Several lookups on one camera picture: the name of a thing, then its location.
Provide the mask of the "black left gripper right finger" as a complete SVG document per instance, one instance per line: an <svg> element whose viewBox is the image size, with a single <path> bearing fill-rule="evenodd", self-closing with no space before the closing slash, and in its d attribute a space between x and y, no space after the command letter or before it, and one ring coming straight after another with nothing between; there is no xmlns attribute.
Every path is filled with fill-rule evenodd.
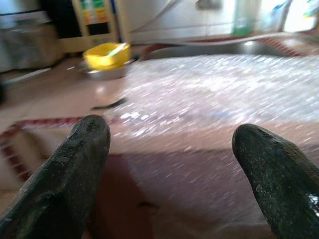
<svg viewBox="0 0 319 239"><path fill-rule="evenodd" d="M232 150L274 235L317 239L319 169L302 151L254 124L236 128Z"/></svg>

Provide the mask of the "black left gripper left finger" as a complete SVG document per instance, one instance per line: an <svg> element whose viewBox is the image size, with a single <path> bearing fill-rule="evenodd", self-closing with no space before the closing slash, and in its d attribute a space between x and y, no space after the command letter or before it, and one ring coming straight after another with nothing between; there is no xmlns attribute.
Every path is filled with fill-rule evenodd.
<svg viewBox="0 0 319 239"><path fill-rule="evenodd" d="M102 116L79 120L1 214L1 238L81 238L110 143L110 128Z"/></svg>

